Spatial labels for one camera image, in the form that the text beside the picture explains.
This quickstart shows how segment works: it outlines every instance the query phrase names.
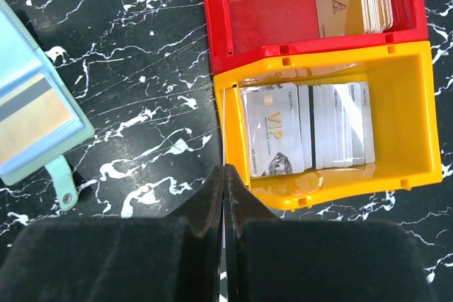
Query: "white card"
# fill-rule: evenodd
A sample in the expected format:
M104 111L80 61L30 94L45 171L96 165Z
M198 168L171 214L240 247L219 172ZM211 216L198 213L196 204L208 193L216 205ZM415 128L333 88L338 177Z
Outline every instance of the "white card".
M324 169L324 109L322 97L321 87L319 85L313 86L314 145L317 170Z
M304 165L306 169L313 167L311 158L311 121L310 121L310 98L307 85L299 88L299 117L300 131L302 136L302 149L304 150Z
M352 166L352 141L350 136L350 120L345 114L346 107L352 104L352 99L349 96L348 85L338 84L335 87L335 118L337 128L337 148L338 161L337 168L347 168Z
M303 173L297 86L243 89L252 177Z
M353 101L352 105L345 106L351 125L352 140L352 164L365 164L365 150L363 144L363 119L362 119L362 96L358 83L349 83L349 94Z
M335 113L336 129L336 159L333 162L335 168L342 168L345 160L345 120L343 117L343 106L341 105L340 95L337 88L340 85L333 86L333 103Z
M335 103L333 85L322 85L324 113L324 168L332 168L337 158L337 134L335 124Z
M365 151L365 163L374 163L376 156L374 155L374 137L373 123L371 114L371 103L369 98L368 84L360 82L360 93L362 97L362 118L363 118L363 141Z

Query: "logo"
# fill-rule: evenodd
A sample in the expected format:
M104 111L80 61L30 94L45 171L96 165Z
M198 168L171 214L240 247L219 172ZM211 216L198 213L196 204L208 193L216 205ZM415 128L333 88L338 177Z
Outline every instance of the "logo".
M273 115L269 116L268 120L277 124L270 125L270 133L275 136L276 139L281 139L283 137L283 130L282 130L282 120L279 118L280 111L274 113Z
M341 3L340 0L332 0L333 14L337 14L346 9L346 5Z

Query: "table surface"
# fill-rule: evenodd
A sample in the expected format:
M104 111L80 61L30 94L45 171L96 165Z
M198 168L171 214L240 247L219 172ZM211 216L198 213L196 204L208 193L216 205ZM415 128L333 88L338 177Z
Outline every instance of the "table surface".
M66 155L82 190L68 215L163 216L222 162L202 0L6 1L27 15L96 128ZM439 300L451 302L453 0L426 0L426 12L444 182L276 212L284 219L395 221L417 243ZM45 170L12 187L0 183L0 264L20 230L61 215Z

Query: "red plastic box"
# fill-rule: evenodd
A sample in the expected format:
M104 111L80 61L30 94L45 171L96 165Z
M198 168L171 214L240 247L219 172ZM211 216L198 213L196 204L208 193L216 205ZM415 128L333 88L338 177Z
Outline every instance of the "red plastic box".
M424 0L392 0L394 26L376 35L319 38L315 0L205 0L212 73L265 57L428 38Z

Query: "black fabric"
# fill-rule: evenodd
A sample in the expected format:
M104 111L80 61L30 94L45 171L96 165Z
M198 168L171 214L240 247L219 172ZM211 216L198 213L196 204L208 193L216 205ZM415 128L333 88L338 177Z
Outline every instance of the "black fabric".
M434 301L400 228L281 221L230 165L163 219L32 223L0 271L0 301L217 301L222 222L230 302Z
M240 301L434 301L408 236L389 223L252 221Z
M195 301L199 249L182 219L43 220L15 242L0 300Z

